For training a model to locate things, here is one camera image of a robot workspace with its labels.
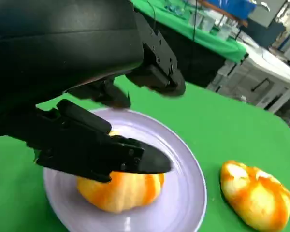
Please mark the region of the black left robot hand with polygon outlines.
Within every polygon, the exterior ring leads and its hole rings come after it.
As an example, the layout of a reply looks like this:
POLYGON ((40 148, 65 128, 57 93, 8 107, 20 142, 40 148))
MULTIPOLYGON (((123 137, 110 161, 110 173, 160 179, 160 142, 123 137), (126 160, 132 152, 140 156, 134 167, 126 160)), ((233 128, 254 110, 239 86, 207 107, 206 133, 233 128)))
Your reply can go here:
POLYGON ((69 100, 37 106, 69 92, 129 108, 120 75, 164 96, 186 89, 172 49, 130 1, 0 0, 0 136, 24 141, 36 164, 103 183, 113 171, 172 169, 164 152, 111 136, 108 121, 69 100))

